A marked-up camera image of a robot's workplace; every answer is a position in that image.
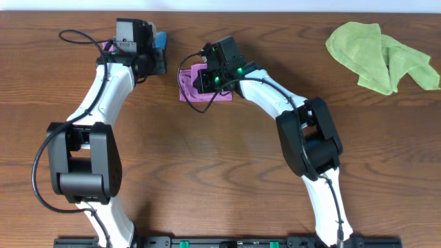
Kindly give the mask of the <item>purple microfiber cloth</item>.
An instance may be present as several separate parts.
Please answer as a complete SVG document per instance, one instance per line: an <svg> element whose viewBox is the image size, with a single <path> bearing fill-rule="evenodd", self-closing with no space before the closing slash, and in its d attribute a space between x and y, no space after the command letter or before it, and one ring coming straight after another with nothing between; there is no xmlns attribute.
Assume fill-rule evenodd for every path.
<svg viewBox="0 0 441 248"><path fill-rule="evenodd" d="M209 102L212 99L214 93L199 94L197 89L193 87L193 82L196 80L199 71L202 69L207 69L207 65L199 63L192 65L190 69L180 71L179 82L184 91L184 93L179 92L180 101L185 102L185 97L187 97L191 103Z"/></svg>

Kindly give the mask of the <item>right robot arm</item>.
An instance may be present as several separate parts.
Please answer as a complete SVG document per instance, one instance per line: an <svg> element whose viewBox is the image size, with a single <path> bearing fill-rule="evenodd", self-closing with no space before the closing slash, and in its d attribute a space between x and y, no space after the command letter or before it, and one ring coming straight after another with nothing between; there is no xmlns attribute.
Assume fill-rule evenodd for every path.
<svg viewBox="0 0 441 248"><path fill-rule="evenodd" d="M275 120L284 159L307 187L317 236L328 247L343 247L351 227L338 182L342 143L327 104L277 83L261 65L245 59L231 36L206 43L197 56L207 66L194 83L198 92L235 92Z"/></svg>

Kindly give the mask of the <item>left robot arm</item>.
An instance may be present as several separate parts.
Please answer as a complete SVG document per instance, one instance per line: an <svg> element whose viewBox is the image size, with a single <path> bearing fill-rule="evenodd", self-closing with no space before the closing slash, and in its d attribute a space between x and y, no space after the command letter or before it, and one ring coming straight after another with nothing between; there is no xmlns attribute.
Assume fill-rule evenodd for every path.
<svg viewBox="0 0 441 248"><path fill-rule="evenodd" d="M96 76L84 100L64 123L51 123L44 148L55 194L89 218L97 238L78 247L131 247L135 226L118 196L122 163L113 133L137 83L166 73L167 35L152 22L118 18L116 35L99 47Z"/></svg>

